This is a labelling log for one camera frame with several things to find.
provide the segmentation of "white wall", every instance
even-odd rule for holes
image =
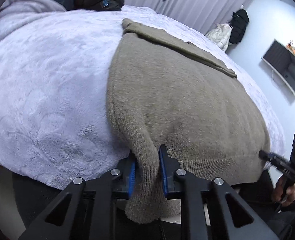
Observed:
[[[283,45],[293,40],[295,45],[295,8],[279,0],[254,0],[247,13],[250,22],[243,40],[226,53],[249,73],[271,103],[285,131],[289,158],[295,133],[295,97],[276,74],[273,81],[272,70],[261,57],[274,39]],[[279,173],[271,173],[276,182]]]

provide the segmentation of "metal screw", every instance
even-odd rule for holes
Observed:
[[[176,174],[177,175],[180,175],[180,176],[183,176],[183,175],[186,174],[186,170],[184,170],[184,169],[178,169],[178,170],[176,170]]]
[[[117,176],[117,175],[119,175],[121,172],[120,172],[120,170],[118,170],[118,169],[113,169],[113,170],[111,170],[111,174],[113,175],[113,176]]]
[[[224,180],[221,179],[221,178],[215,178],[215,179],[214,179],[214,183],[215,183],[216,185],[222,185],[222,184],[224,183]]]
[[[79,185],[83,182],[83,179],[82,178],[75,178],[73,179],[73,183],[76,184],[76,185]]]

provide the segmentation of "cable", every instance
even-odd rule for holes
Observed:
[[[273,79],[274,83],[277,84],[278,87],[284,87],[284,84],[280,85],[274,80],[274,70],[273,69],[272,69],[272,79]]]
[[[275,212],[278,213],[281,210],[281,208],[282,208],[282,203],[279,203]]]
[[[254,201],[254,200],[246,200],[247,203],[255,203],[255,204],[261,204],[261,205],[273,205],[275,202],[261,202],[261,201]]]
[[[162,221],[160,218],[158,220],[159,220],[160,240],[166,240],[165,232],[162,226]]]

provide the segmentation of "hanging clothes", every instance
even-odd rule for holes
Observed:
[[[240,9],[233,13],[231,20],[232,32],[230,43],[238,44],[243,39],[247,25],[249,24],[249,17],[246,10]]]
[[[227,23],[219,23],[217,24],[217,28],[210,30],[205,36],[225,52],[228,47],[231,32],[232,27],[230,25]]]

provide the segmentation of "lavender blanket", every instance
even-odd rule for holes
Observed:
[[[161,28],[223,60],[260,110],[271,150],[284,132],[252,78],[201,33],[149,8],[66,12],[53,0],[6,0],[0,9],[0,164],[63,189],[94,179],[129,149],[106,117],[108,69],[124,18]]]

